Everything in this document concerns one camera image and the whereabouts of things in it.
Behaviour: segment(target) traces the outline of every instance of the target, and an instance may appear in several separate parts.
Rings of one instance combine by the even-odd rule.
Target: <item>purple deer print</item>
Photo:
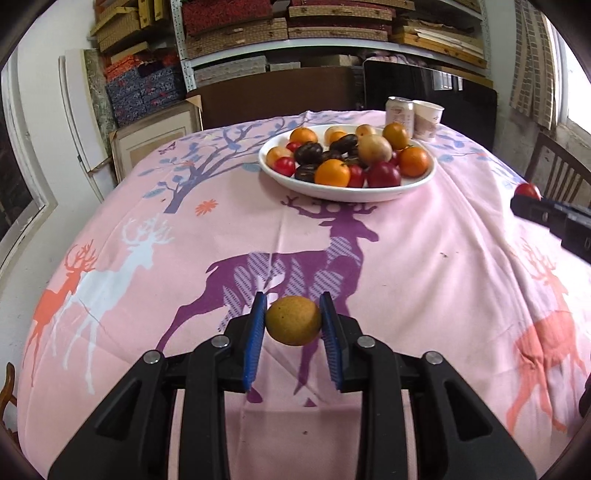
[[[363,266],[363,252],[358,240],[379,241],[378,234],[357,220],[355,215],[368,215],[377,207],[340,204],[339,209],[333,212],[328,209],[328,203],[323,202],[320,211],[314,213],[294,205],[296,199],[287,197],[287,201],[281,203],[300,215],[323,220],[319,226],[330,228],[328,248],[290,254],[252,252],[215,262],[207,269],[208,273],[212,273],[206,281],[205,291],[194,302],[179,307],[172,324],[157,345],[158,350],[162,351],[172,334],[195,315],[227,306],[228,313],[219,326],[222,331],[232,318],[248,312],[257,291],[266,292],[270,303],[290,295],[317,301],[323,292],[329,291],[336,310],[349,315],[347,299],[357,290]],[[316,339],[302,347],[294,395],[307,384],[310,362],[318,346],[319,339]],[[262,402],[254,389],[249,393],[248,400]],[[307,399],[305,406],[316,405]]]

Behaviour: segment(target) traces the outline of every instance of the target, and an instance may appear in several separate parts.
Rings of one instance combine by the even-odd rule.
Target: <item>fruit bowl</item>
[[[321,143],[324,148],[328,148],[323,141],[324,139],[324,132],[330,127],[339,127],[342,131],[346,133],[355,133],[355,129],[357,125],[316,125],[313,127],[308,127],[310,130],[313,130],[316,135],[318,135],[319,143]],[[381,189],[372,189],[372,188],[362,188],[362,189],[354,189],[350,187],[331,187],[325,185],[319,185],[316,183],[308,183],[301,180],[296,180],[295,178],[286,177],[277,173],[275,170],[269,168],[265,162],[267,157],[267,153],[273,147],[284,147],[290,141],[290,135],[292,131],[288,131],[281,135],[277,135],[276,137],[272,137],[269,139],[260,149],[259,151],[259,165],[261,166],[263,172],[273,178],[277,183],[283,185],[284,187],[293,190],[294,192],[301,193],[303,195],[307,195],[313,198],[322,199],[322,200],[330,200],[333,202],[348,202],[348,203],[375,203],[375,202],[387,202],[389,200],[394,200],[395,198],[401,197],[406,195],[410,192],[415,191],[416,189],[426,185],[431,179],[434,177],[435,172],[437,171],[437,161],[435,158],[429,153],[429,151],[423,146],[423,144],[417,140],[411,140],[409,145],[415,147],[421,147],[427,151],[429,156],[429,168],[427,169],[426,173],[421,177],[416,179],[409,179],[409,178],[402,178],[402,184],[400,187],[388,187],[388,188],[381,188]],[[382,134],[381,128],[376,128],[376,133],[378,135]]]

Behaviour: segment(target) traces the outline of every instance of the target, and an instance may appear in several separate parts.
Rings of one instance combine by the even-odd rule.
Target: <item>red box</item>
[[[273,16],[270,0],[193,0],[183,4],[187,35]]]

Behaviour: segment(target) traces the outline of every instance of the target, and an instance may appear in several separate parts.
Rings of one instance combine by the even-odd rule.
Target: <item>brown curtain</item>
[[[517,53],[511,106],[542,127],[555,126],[554,55],[544,15],[528,0],[515,0]]]

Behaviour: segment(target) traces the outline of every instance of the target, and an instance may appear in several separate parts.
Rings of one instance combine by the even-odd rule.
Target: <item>pink tablecloth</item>
[[[389,203],[318,206],[259,172],[269,137],[326,123],[382,125],[384,113],[194,134],[154,151],[99,208],[48,285],[24,356],[18,427],[42,473],[143,352],[192,350],[257,290],[329,290],[392,349],[441,352],[538,473],[558,457],[589,371],[591,269],[515,219],[519,177],[446,127],[430,145],[436,178]],[[227,402],[233,479],[354,478],[359,397],[335,391],[322,346],[265,338],[255,389]]]

